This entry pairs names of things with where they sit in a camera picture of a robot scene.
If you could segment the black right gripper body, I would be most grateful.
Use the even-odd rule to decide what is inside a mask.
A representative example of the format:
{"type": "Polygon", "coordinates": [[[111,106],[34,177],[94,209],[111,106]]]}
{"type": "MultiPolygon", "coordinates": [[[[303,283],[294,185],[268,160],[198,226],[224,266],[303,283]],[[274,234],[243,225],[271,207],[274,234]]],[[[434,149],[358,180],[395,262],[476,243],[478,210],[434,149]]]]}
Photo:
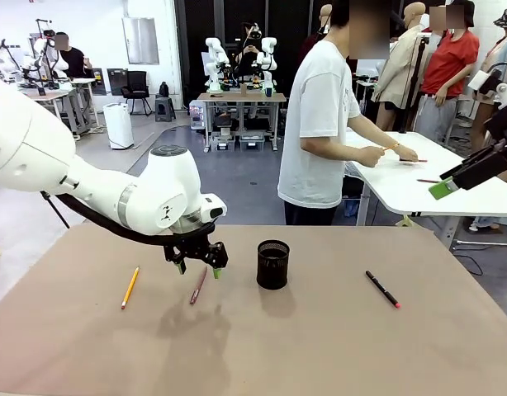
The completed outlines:
{"type": "Polygon", "coordinates": [[[487,122],[486,129],[490,132],[495,144],[507,153],[507,106],[498,110],[487,122]]]}

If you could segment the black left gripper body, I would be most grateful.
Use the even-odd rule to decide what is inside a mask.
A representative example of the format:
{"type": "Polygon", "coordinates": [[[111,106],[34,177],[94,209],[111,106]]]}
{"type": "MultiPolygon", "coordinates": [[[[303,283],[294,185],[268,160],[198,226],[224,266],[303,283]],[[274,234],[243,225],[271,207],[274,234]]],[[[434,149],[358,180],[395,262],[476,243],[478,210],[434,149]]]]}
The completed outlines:
{"type": "Polygon", "coordinates": [[[206,235],[188,237],[187,235],[174,235],[173,246],[177,252],[182,252],[185,258],[204,260],[204,254],[210,244],[206,235]]]}

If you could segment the person's left hand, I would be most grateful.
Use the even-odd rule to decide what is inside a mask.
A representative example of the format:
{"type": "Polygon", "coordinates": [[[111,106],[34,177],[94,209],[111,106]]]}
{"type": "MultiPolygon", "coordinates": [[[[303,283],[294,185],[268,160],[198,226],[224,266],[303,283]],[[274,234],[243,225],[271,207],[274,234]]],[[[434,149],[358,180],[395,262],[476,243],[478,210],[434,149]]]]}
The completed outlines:
{"type": "Polygon", "coordinates": [[[394,148],[395,153],[399,156],[401,161],[407,162],[418,162],[418,154],[411,148],[407,148],[404,145],[399,145],[394,148]]]}

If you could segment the person's right hand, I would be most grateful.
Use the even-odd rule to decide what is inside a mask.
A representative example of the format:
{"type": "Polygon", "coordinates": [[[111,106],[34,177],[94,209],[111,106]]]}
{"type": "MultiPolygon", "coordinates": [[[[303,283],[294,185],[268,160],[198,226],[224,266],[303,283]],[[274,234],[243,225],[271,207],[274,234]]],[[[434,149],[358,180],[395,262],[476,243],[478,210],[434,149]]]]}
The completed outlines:
{"type": "Polygon", "coordinates": [[[373,168],[384,155],[385,150],[383,148],[375,146],[363,147],[358,150],[358,162],[364,167],[373,168]]]}

